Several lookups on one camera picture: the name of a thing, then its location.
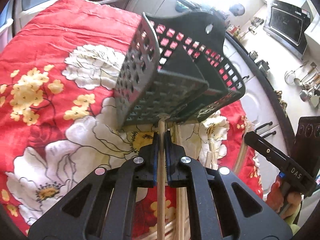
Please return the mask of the green sleeve forearm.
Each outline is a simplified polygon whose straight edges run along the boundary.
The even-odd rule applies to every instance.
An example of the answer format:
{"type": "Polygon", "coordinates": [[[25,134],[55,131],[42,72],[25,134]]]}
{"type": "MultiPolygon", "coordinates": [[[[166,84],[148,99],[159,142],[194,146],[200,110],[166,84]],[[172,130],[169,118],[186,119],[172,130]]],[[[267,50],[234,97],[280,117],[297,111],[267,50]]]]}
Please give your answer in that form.
{"type": "Polygon", "coordinates": [[[300,212],[300,208],[301,208],[301,205],[299,204],[299,206],[296,208],[295,212],[291,216],[286,217],[284,219],[285,222],[290,226],[293,235],[295,235],[300,229],[300,227],[294,223],[295,219],[297,218],[297,216],[300,212]]]}

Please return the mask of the person's right hand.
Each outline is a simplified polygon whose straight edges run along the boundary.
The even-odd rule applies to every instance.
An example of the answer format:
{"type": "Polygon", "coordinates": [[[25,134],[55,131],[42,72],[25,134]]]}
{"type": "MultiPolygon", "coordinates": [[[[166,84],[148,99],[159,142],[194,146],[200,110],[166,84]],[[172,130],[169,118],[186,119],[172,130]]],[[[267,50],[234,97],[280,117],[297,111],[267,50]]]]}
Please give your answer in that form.
{"type": "MultiPolygon", "coordinates": [[[[280,190],[281,178],[277,176],[276,181],[271,187],[271,191],[267,195],[266,204],[276,213],[280,211],[280,208],[284,205],[284,196],[280,190]]],[[[280,216],[282,219],[296,217],[300,210],[300,204],[302,201],[302,195],[299,192],[290,192],[286,198],[288,202],[288,209],[280,216]]]]}

